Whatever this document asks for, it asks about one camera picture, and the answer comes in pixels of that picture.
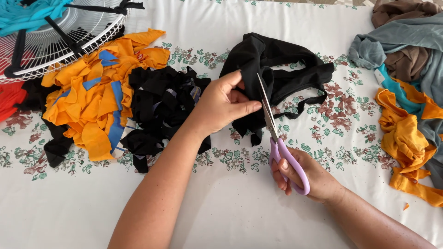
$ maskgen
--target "brown fabric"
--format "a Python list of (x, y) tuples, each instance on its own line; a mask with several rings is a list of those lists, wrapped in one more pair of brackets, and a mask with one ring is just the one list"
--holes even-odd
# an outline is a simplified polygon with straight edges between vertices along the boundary
[[(381, 4), (381, 0), (377, 0), (371, 20), (374, 27), (378, 28), (394, 20), (429, 17), (441, 11), (439, 5), (421, 0), (396, 0), (386, 4)], [(428, 58), (429, 49), (407, 46), (400, 51), (387, 54), (385, 65), (391, 77), (410, 82), (420, 77)]]
[(394, 20), (429, 17), (441, 11), (439, 5), (421, 0), (396, 0), (386, 4), (381, 4), (381, 0), (377, 0), (371, 20), (374, 28), (378, 28)]
[(428, 57), (428, 48), (407, 46), (402, 50), (387, 54), (385, 65), (391, 77), (411, 82), (420, 77), (420, 72), (426, 65)]

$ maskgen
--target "hand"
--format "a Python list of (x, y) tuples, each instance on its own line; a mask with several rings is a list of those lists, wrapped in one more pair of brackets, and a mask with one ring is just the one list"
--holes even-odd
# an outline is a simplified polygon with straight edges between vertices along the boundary
[(233, 90), (235, 87), (245, 89), (240, 70), (212, 81), (187, 118), (187, 122), (192, 123), (190, 126), (197, 127), (198, 132), (206, 137), (230, 122), (260, 110), (259, 101), (250, 101), (244, 94)]
[[(308, 198), (319, 203), (325, 203), (328, 201), (336, 201), (343, 197), (345, 193), (343, 185), (308, 153), (290, 147), (288, 147), (288, 150), (292, 156), (294, 156), (295, 160), (299, 162), (309, 180), (311, 190), (307, 195)], [(281, 190), (285, 191), (286, 195), (292, 193), (291, 181), (288, 180), (288, 182), (285, 182), (281, 173), (295, 182), (299, 187), (303, 188), (303, 183), (299, 175), (287, 160), (282, 159), (278, 164), (273, 161), (271, 169), (275, 182)]]

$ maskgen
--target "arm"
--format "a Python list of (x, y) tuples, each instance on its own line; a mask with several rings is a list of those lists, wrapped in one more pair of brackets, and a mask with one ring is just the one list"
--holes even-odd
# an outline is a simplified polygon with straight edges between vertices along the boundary
[[(337, 223), (359, 249), (435, 249), (427, 240), (345, 188), (306, 152), (288, 148), (305, 171), (311, 191), (308, 198), (326, 206)], [(273, 162), (273, 177), (280, 189), (292, 190), (280, 172), (303, 187), (288, 162)]]
[(203, 139), (261, 108), (244, 88), (240, 71), (212, 81), (126, 204), (109, 249), (168, 248), (197, 151)]

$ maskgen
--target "floral tablecloth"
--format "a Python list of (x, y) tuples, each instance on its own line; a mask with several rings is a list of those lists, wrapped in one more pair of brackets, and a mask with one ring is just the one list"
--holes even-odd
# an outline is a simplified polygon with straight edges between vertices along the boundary
[[(126, 32), (165, 30), (152, 46), (171, 51), (170, 66), (191, 66), (200, 77), (217, 79), (229, 50), (248, 32), (307, 47), (333, 62), (326, 101), (307, 105), (296, 120), (276, 120), (279, 136), (443, 248), (443, 210), (388, 186), (397, 162), (380, 148), (379, 85), (372, 71), (347, 56), (354, 36), (373, 29), (370, 7), (241, 0), (150, 0), (144, 6), (131, 12)], [(294, 112), (317, 92), (295, 93), (273, 112)], [(43, 145), (51, 135), (40, 116), (17, 112), (0, 123), (0, 248), (105, 248), (143, 175), (130, 153), (90, 162), (75, 147), (60, 166), (49, 167)], [(171, 248), (355, 248), (321, 204), (287, 197), (276, 187), (266, 139), (251, 147), (249, 136), (241, 138), (229, 125), (211, 141), (212, 149), (196, 158)], [(155, 160), (150, 157), (150, 165)], [(429, 179), (423, 183), (431, 185)]]

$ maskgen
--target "fingernail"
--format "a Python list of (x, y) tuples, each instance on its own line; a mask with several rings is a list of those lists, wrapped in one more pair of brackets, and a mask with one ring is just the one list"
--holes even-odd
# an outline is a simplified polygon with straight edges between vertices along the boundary
[(288, 162), (285, 159), (282, 159), (282, 160), (283, 160), (283, 164), (281, 165), (281, 168), (284, 170), (288, 169)]
[(253, 106), (254, 112), (260, 110), (260, 108), (261, 108), (261, 103), (260, 102), (255, 102), (255, 104)]

